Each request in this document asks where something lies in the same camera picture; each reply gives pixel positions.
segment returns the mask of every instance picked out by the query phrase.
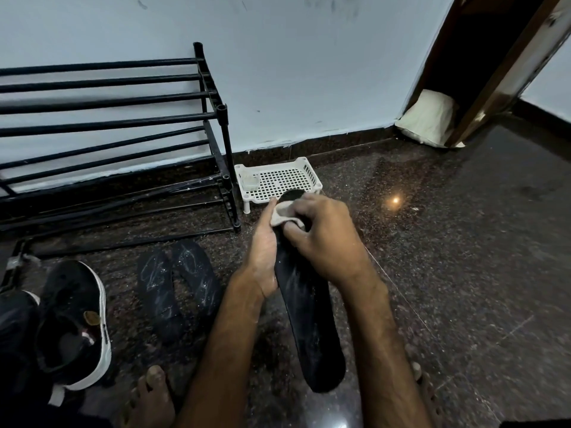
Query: white wall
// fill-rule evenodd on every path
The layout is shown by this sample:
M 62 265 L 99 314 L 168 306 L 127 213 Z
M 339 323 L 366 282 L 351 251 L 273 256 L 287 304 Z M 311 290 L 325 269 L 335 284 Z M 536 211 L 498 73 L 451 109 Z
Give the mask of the white wall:
M 401 115 L 452 1 L 0 0 L 0 67 L 188 57 L 193 56 L 192 43 L 201 41 L 218 90 L 228 104 L 233 151 L 274 147 L 393 124 Z M 178 67 L 175 71 L 185 70 Z M 50 80 L 55 78 L 61 76 L 54 75 Z M 67 75 L 64 79 L 73 78 L 85 76 Z M 0 83 L 29 80 L 0 78 Z M 196 89 L 196 85 L 83 89 L 58 92 L 58 96 L 133 96 L 190 89 Z M 29 99 L 30 94 L 0 95 L 0 100 L 23 99 L 23 95 Z M 54 95 L 33 94 L 33 98 Z M 0 116 L 0 127 L 189 112 L 199 112 L 198 101 L 149 108 Z M 0 161 L 151 135 L 164 129 L 0 139 Z M 218 129 L 215 133 L 222 144 Z M 183 140 L 161 140 L 161 146 Z M 90 159 L 156 147 L 152 143 L 135 145 L 100 152 Z M 181 152 L 176 152 L 130 164 L 149 165 L 181 157 Z M 38 164 L 33 170 L 82 159 Z M 104 169 L 132 169 L 127 166 Z M 30 171 L 28 167 L 4 171 L 2 175 Z M 86 177 L 83 173 L 72 175 Z M 25 185 L 20 189 L 44 186 Z
M 520 97 L 571 122 L 571 39 L 563 43 Z

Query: white plastic basket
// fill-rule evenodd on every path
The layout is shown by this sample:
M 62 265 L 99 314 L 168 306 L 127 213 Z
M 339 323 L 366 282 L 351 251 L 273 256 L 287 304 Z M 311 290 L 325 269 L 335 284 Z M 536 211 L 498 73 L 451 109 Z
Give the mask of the white plastic basket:
M 250 201 L 256 204 L 269 202 L 271 197 L 279 198 L 290 189 L 303 189 L 306 192 L 320 193 L 323 185 L 313 171 L 307 158 L 297 158 L 293 162 L 274 165 L 244 166 L 234 165 L 244 213 L 250 213 Z M 244 188 L 244 178 L 254 177 L 259 182 L 255 190 Z

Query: shoe insole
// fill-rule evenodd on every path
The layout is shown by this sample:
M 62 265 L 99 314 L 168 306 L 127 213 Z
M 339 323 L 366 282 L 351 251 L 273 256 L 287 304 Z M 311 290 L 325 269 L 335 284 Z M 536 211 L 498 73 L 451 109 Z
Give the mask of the shoe insole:
M 180 240 L 172 246 L 172 264 L 189 287 L 198 307 L 199 320 L 212 323 L 224 290 L 206 252 L 190 239 Z
M 284 193 L 278 202 L 293 201 L 304 191 Z M 298 216 L 307 231 L 311 221 Z M 303 377 L 312 391 L 329 392 L 345 376 L 345 357 L 333 319 L 327 280 L 289 243 L 282 227 L 274 227 L 277 238 L 275 273 L 294 332 Z
M 184 319 L 176 303 L 172 267 L 160 249 L 147 251 L 137 260 L 137 294 L 158 337 L 170 344 L 184 332 Z

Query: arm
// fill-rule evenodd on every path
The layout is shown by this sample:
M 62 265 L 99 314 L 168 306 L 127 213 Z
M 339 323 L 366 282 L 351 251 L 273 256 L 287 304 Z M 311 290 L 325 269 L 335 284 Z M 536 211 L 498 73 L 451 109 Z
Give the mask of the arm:
M 309 217 L 312 227 L 306 233 L 286 223 L 285 236 L 343 297 L 365 427 L 430 427 L 397 333 L 387 287 L 375 272 L 346 205 L 322 195 L 304 194 L 291 207 Z
M 246 385 L 264 297 L 277 288 L 276 236 L 261 214 L 244 264 L 232 275 L 175 428 L 244 426 Z

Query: white shoe sole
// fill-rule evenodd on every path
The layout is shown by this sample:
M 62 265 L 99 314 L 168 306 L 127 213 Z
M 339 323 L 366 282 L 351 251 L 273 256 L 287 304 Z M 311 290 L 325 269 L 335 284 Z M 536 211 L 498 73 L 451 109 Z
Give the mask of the white shoe sole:
M 107 307 L 105 287 L 103 286 L 103 282 L 99 276 L 97 276 L 91 267 L 81 261 L 80 263 L 87 267 L 91 273 L 93 273 L 93 276 L 97 281 L 97 286 L 99 287 L 99 317 L 101 318 L 99 327 L 101 328 L 101 357 L 99 358 L 99 363 L 97 364 L 95 370 L 87 377 L 73 383 L 72 385 L 62 385 L 68 390 L 82 390 L 90 387 L 104 376 L 104 374 L 109 369 L 109 366 L 111 365 L 111 340 L 109 339 L 109 334 L 107 333 L 107 320 L 105 318 Z

